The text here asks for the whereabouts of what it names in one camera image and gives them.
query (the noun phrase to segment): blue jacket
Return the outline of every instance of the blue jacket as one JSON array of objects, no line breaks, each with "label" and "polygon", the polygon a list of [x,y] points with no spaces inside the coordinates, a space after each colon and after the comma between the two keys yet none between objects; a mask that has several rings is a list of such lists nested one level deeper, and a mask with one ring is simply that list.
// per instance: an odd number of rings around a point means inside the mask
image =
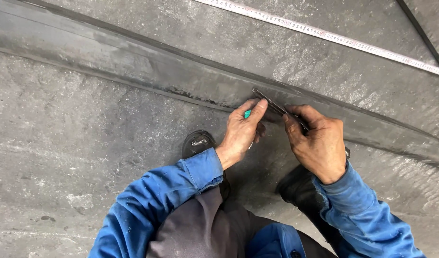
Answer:
[{"label": "blue jacket", "polygon": [[[148,242],[167,216],[221,181],[222,166],[213,148],[148,171],[116,197],[89,257],[145,257]],[[377,200],[349,163],[336,183],[322,185],[314,179],[314,184],[325,199],[322,218],[346,240],[338,250],[339,257],[424,257],[414,246],[411,227]],[[293,250],[305,258],[297,231],[273,223],[256,233],[246,247],[246,256],[289,258]]]}]

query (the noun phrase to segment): sleeve cuff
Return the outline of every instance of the sleeve cuff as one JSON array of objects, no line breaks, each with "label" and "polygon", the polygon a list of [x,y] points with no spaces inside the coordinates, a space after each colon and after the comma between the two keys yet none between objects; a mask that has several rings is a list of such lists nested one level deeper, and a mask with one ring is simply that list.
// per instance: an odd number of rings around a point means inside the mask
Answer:
[{"label": "sleeve cuff", "polygon": [[332,207],[345,214],[357,214],[369,208],[375,202],[376,196],[350,162],[347,163],[345,174],[337,182],[330,185],[321,182],[319,184]]},{"label": "sleeve cuff", "polygon": [[222,182],[222,165],[214,148],[187,158],[183,163],[200,191]]}]

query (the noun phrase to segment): fingernail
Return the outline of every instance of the fingernail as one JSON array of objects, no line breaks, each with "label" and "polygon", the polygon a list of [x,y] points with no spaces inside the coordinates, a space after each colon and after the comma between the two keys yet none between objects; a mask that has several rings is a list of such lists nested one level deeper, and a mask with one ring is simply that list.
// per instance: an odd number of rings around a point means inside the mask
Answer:
[{"label": "fingernail", "polygon": [[257,103],[257,105],[258,106],[260,106],[261,108],[263,107],[266,107],[266,105],[267,105],[267,100],[266,99],[261,99],[258,103]]}]

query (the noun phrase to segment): black cable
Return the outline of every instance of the black cable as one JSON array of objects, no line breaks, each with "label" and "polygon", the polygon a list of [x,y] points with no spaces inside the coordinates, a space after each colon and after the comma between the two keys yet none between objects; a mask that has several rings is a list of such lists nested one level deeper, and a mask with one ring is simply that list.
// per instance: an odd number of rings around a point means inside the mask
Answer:
[{"label": "black cable", "polygon": [[423,29],[420,26],[420,24],[418,23],[417,19],[415,19],[415,16],[414,16],[414,14],[412,14],[411,9],[409,9],[409,7],[406,5],[404,0],[396,0],[396,1],[399,3],[399,5],[401,6],[401,8],[404,11],[404,13],[406,13],[407,17],[409,18],[411,23],[414,25],[414,27],[417,30],[418,34],[422,37],[422,39],[425,42],[426,46],[428,47],[429,51],[431,52],[431,54],[434,56],[434,58],[436,59],[436,61],[439,64],[439,54],[438,54],[438,52],[436,51],[436,49],[434,48],[433,44],[429,40],[428,36],[426,36],[426,33],[423,31]]}]

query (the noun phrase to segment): left hand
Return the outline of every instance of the left hand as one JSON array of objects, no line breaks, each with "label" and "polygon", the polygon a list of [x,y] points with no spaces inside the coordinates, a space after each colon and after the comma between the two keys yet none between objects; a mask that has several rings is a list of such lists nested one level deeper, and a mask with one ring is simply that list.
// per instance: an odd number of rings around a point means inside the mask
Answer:
[{"label": "left hand", "polygon": [[[266,128],[260,121],[267,105],[265,99],[248,100],[229,115],[226,135],[222,143],[216,147],[223,170],[242,160],[251,143],[257,143],[259,138],[265,135]],[[245,112],[250,109],[250,116],[245,118]]]}]

